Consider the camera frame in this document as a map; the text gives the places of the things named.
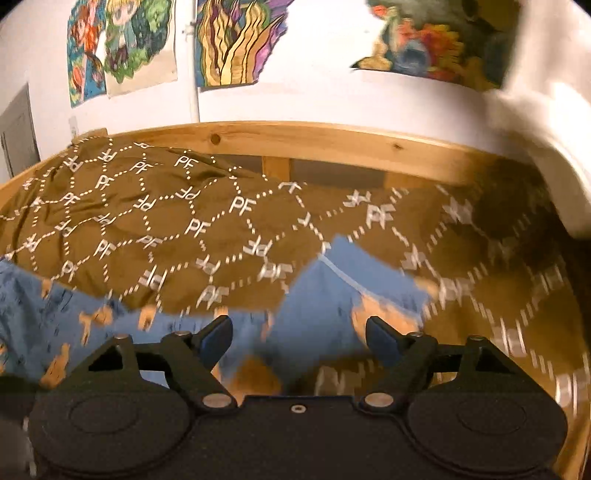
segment black plastic mount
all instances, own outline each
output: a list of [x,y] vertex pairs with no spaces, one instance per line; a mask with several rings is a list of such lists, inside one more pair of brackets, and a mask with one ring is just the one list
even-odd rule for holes
[[[378,317],[366,338],[385,369],[359,398],[247,397],[238,407],[211,374],[232,342],[227,316],[155,344],[116,336],[37,393],[37,463],[56,480],[557,478],[566,417],[490,341],[440,345]],[[164,372],[169,388],[145,370]],[[437,372],[457,375],[430,386]],[[0,405],[15,394],[0,381]]]

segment gray door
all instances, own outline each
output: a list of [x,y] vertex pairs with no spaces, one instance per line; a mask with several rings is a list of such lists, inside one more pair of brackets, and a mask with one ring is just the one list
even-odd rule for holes
[[39,162],[28,85],[0,115],[0,141],[11,177]]

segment white cloth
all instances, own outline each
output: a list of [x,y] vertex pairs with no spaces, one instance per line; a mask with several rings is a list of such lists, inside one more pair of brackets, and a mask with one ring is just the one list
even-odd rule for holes
[[591,238],[591,17],[572,0],[521,0],[503,88],[486,94],[493,126],[518,134],[562,223]]

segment poster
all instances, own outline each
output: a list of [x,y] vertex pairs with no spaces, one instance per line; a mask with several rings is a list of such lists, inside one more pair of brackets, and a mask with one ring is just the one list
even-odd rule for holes
[[255,83],[286,32],[293,0],[198,0],[195,73],[199,87]]
[[106,0],[78,0],[68,20],[67,56],[70,105],[104,95],[105,72],[96,56],[105,29]]
[[352,67],[478,91],[500,87],[519,16],[514,0],[367,0],[384,24],[371,55]]
[[109,97],[177,79],[174,0],[107,0],[105,16]]

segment metal rivet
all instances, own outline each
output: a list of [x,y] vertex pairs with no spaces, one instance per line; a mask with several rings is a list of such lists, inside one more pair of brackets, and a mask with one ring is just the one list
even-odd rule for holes
[[232,397],[225,393],[210,393],[203,397],[203,405],[209,408],[226,408],[232,404]]
[[292,405],[291,411],[293,413],[304,413],[306,411],[306,407],[304,405]]
[[392,403],[394,403],[394,397],[392,395],[381,392],[370,393],[364,398],[364,400],[367,405],[376,408],[389,407],[392,405]]

